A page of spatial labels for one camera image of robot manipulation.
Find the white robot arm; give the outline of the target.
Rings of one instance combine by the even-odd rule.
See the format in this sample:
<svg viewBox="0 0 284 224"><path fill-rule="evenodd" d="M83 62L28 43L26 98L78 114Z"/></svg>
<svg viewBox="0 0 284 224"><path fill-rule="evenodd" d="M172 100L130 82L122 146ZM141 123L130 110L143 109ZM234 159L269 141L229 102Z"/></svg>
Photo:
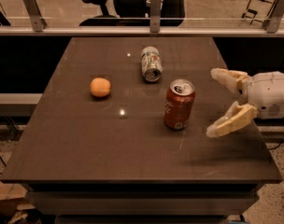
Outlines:
<svg viewBox="0 0 284 224"><path fill-rule="evenodd" d="M241 130L254 119L284 118L284 73L266 72L251 77L242 71L213 68L210 74L232 93L240 93L243 104L234 101L224 116L206 129L208 137Z"/></svg>

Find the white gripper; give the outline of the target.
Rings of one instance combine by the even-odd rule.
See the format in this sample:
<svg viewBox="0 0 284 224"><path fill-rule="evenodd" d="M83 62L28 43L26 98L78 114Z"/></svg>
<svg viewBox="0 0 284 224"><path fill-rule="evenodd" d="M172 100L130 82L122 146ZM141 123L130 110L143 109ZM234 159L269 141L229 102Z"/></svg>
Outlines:
<svg viewBox="0 0 284 224"><path fill-rule="evenodd" d="M284 118L284 73L258 73L250 77L242 71L213 68L210 75L230 92L242 92L247 104L233 102L222 117L207 127L207 137L221 137L241 130L257 117Z"/></svg>

